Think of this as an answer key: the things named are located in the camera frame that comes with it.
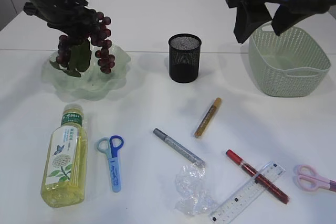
blue scissors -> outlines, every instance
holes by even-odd
[[[120,145],[114,146],[113,139],[119,139],[121,141]],[[108,142],[108,148],[102,149],[99,147],[101,142]],[[118,161],[118,150],[124,145],[124,139],[120,136],[111,136],[110,140],[108,137],[103,137],[97,142],[97,150],[106,154],[107,159],[109,161],[111,182],[112,182],[112,190],[117,193],[121,189],[120,183],[120,174],[119,174],[119,161]]]

white table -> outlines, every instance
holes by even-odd
[[[88,0],[90,7],[112,18],[112,40],[125,51],[168,52],[168,39],[192,33],[202,40],[202,52],[248,52],[233,34],[236,10],[225,0]],[[268,5],[273,14],[277,5]],[[336,21],[315,15],[298,24],[328,54],[336,54]],[[0,33],[0,49],[56,49],[60,32],[25,13]]]
[[[207,187],[222,202],[249,177],[221,151],[229,148],[257,168],[270,160],[287,170],[276,182],[288,205],[263,193],[233,224],[334,223],[336,195],[307,193],[293,183],[299,164],[335,179],[336,70],[305,98],[272,98],[250,77],[247,54],[202,54],[199,78],[173,82],[167,53],[130,53],[126,85],[96,102],[79,100],[87,118],[89,150],[86,199],[52,209],[39,195],[49,137],[71,102],[41,82],[50,51],[0,50],[0,222],[28,223],[211,223],[174,209],[181,197],[176,174],[188,161],[153,135],[155,127],[207,163]],[[333,64],[336,57],[329,55]],[[192,137],[216,97],[223,104],[203,138]],[[122,190],[113,193],[106,157],[95,141],[120,134]]]

crumpled plastic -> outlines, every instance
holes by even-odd
[[[176,176],[175,184],[182,199],[175,208],[186,215],[199,215],[214,211],[218,204],[205,188],[205,169],[196,165],[183,166]]]

marker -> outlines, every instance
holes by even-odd
[[[203,168],[205,166],[205,162],[201,160],[199,157],[197,157],[194,153],[189,151],[187,148],[179,144],[177,141],[173,140],[170,136],[163,133],[159,129],[155,129],[153,133],[159,137],[162,141],[164,141],[167,145],[169,145],[171,148],[176,150],[178,153],[180,153],[182,156],[184,156],[187,160],[189,160],[191,163],[195,164],[199,168]]]
[[[203,118],[201,124],[197,128],[197,131],[195,132],[195,137],[202,136],[205,128],[209,124],[211,118],[214,116],[214,114],[216,113],[216,111],[219,108],[219,106],[221,105],[221,103],[222,103],[221,98],[219,98],[219,97],[216,98],[215,102],[212,104],[212,106],[210,107],[210,109],[206,113],[205,117]]]
[[[258,171],[255,170],[252,166],[246,163],[241,157],[239,157],[236,153],[231,150],[226,152],[226,155],[237,165],[239,165],[248,175],[251,177],[255,176]],[[277,199],[279,199],[282,203],[287,204],[289,201],[288,196],[281,191],[278,187],[276,187],[271,181],[265,178],[263,175],[259,175],[255,179],[256,182],[259,182],[262,186],[266,188],[271,194],[273,194]]]

green tea bottle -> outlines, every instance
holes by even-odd
[[[69,104],[61,126],[51,135],[41,186],[42,199],[51,207],[84,200],[88,139],[82,122],[83,108]]]

